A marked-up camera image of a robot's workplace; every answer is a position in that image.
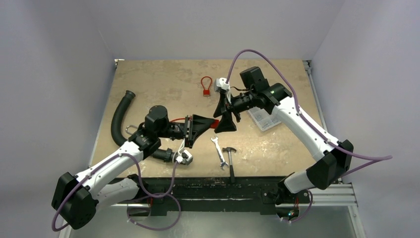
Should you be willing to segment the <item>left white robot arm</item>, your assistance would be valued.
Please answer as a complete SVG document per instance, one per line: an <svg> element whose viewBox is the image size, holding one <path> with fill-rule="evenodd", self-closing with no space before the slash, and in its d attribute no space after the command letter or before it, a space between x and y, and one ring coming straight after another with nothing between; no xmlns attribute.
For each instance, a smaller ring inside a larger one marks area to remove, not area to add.
<svg viewBox="0 0 420 238"><path fill-rule="evenodd" d="M197 138L218 125L216 119L199 115L186 116L182 123L171 121L166 107L157 105L150 108L137 130L124 138L115 126L125 112L123 105L114 113L111 134L118 146L114 152L84 171L59 177L52 199L53 231L60 230L56 226L58 217L62 217L67 226L79 229L104 207L126 200L141 203L148 197L169 196L171 189L150 192L140 173L119 182L114 179L129 167L138 167L148 157L170 162L174 167L190 164L193 160L190 149Z"/></svg>

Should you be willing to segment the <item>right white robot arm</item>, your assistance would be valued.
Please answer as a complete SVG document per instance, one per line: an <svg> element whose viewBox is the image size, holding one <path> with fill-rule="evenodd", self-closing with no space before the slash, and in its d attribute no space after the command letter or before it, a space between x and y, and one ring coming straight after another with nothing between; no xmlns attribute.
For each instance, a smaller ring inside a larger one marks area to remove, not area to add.
<svg viewBox="0 0 420 238"><path fill-rule="evenodd" d="M309 188L326 189L349 169L354 147L348 140L340 141L318 125L281 83L270 85L257 66L240 73L245 92L232 96L226 78L218 78L214 89L220 98L213 116L221 120L215 133L236 131L240 113L258 107L279 117L310 152L315 163L306 170L292 173L278 184L278 196L285 202Z"/></svg>

